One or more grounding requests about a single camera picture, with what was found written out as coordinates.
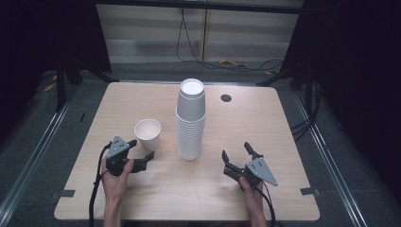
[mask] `white paper cup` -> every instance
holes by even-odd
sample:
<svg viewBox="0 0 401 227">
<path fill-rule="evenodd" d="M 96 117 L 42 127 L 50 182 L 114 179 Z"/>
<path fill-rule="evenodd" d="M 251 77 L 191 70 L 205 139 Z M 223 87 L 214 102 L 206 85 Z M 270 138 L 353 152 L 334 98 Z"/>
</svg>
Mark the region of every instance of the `white paper cup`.
<svg viewBox="0 0 401 227">
<path fill-rule="evenodd" d="M 198 121 L 206 113 L 203 83 L 197 79 L 186 79 L 178 94 L 177 115 L 184 121 Z"/>
<path fill-rule="evenodd" d="M 161 129 L 162 127 L 157 120 L 144 119 L 136 124 L 133 132 L 145 150 L 154 151 L 160 145 Z"/>
</svg>

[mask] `hand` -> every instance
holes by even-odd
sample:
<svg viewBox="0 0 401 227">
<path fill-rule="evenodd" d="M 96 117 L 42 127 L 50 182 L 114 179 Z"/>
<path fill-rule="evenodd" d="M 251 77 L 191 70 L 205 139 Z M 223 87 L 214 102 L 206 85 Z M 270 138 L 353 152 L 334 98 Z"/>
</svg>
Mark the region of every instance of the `hand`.
<svg viewBox="0 0 401 227">
<path fill-rule="evenodd" d="M 104 209 L 103 226 L 120 226 L 121 202 L 124 199 L 128 176 L 133 167 L 133 160 L 129 160 L 124 165 L 124 170 L 120 176 L 116 177 L 107 171 L 106 157 L 102 160 L 101 172 L 105 173 L 101 178 L 104 195 L 106 197 L 106 207 Z"/>
<path fill-rule="evenodd" d="M 256 189 L 252 188 L 248 181 L 241 177 L 239 183 L 245 191 L 245 203 L 247 205 L 248 216 L 252 227 L 267 226 L 265 214 L 263 213 L 263 197 Z M 263 184 L 260 183 L 257 188 L 263 190 Z"/>
</svg>

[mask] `cup stack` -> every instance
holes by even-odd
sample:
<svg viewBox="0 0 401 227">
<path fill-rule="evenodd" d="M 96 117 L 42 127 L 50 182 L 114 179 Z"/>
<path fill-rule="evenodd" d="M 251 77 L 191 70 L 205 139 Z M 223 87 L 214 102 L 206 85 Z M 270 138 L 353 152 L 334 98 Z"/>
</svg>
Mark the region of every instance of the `cup stack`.
<svg viewBox="0 0 401 227">
<path fill-rule="evenodd" d="M 186 79 L 180 85 L 176 108 L 178 154 L 185 160 L 201 155 L 206 105 L 203 83 Z"/>
</svg>

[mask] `black floor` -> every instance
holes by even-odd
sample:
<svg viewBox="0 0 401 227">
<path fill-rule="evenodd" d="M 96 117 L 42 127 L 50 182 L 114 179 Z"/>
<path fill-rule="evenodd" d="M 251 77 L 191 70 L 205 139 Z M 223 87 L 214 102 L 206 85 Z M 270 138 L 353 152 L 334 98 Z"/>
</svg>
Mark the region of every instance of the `black floor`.
<svg viewBox="0 0 401 227">
<path fill-rule="evenodd" d="M 250 67 L 260 65 L 260 63 L 248 64 Z M 86 226 L 88 224 L 86 220 L 62 221 L 56 220 L 53 216 L 58 202 L 54 193 L 63 190 L 108 85 L 89 73 L 82 74 L 84 81 L 80 86 L 76 86 L 77 91 L 72 96 L 73 99 L 65 117 L 45 150 L 23 196 L 17 201 L 15 210 L 12 210 L 8 226 Z M 115 64 L 113 77 L 125 80 L 176 82 L 187 78 L 197 78 L 203 82 L 249 83 L 250 85 L 269 78 L 264 71 L 240 73 L 208 69 L 195 62 Z M 279 94 L 288 124 L 294 126 L 304 119 L 295 95 L 289 89 L 289 82 L 290 79 L 281 79 L 273 83 L 272 87 Z M 1 201 L 7 197 L 55 114 L 57 91 L 52 89 L 44 92 L 44 87 L 49 83 L 51 83 L 50 79 L 42 81 L 26 113 L 5 139 L 7 143 L 0 148 L 0 168 L 3 173 L 0 175 Z M 75 86 L 68 85 L 67 93 L 73 94 L 74 89 Z M 355 149 L 346 133 L 340 129 L 339 122 L 325 102 L 324 96 L 316 123 L 343 179 L 357 201 L 366 226 L 401 226 L 400 206 L 375 171 Z M 297 142 L 297 148 L 311 186 L 320 193 L 316 196 L 316 201 L 321 217 L 317 221 L 280 221 L 280 223 L 283 226 L 356 226 L 309 132 Z"/>
</svg>

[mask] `table surface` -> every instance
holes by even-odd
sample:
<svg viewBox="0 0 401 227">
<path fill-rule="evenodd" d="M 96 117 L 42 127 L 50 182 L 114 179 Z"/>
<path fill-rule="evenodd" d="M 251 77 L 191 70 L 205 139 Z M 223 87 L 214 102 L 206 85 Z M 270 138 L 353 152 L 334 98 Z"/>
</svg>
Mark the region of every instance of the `table surface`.
<svg viewBox="0 0 401 227">
<path fill-rule="evenodd" d="M 95 181 L 98 156 L 116 135 L 127 142 L 136 139 L 133 128 L 145 118 L 162 125 L 161 144 L 144 172 L 131 174 L 122 219 L 136 220 L 246 220 L 244 195 L 237 182 L 224 175 L 221 153 L 244 167 L 251 156 L 243 147 L 249 142 L 265 156 L 278 186 L 267 183 L 278 220 L 316 220 L 320 216 L 276 91 L 266 87 L 205 85 L 207 119 L 203 152 L 193 161 L 177 153 L 175 106 L 180 84 L 112 83 L 97 110 L 65 190 L 72 198 L 60 198 L 58 219 L 88 219 L 89 200 Z M 222 95 L 232 97 L 230 102 Z M 140 143 L 129 158 L 148 152 Z M 95 202 L 95 218 L 103 218 L 102 185 Z M 265 215 L 270 219 L 264 201 Z"/>
</svg>

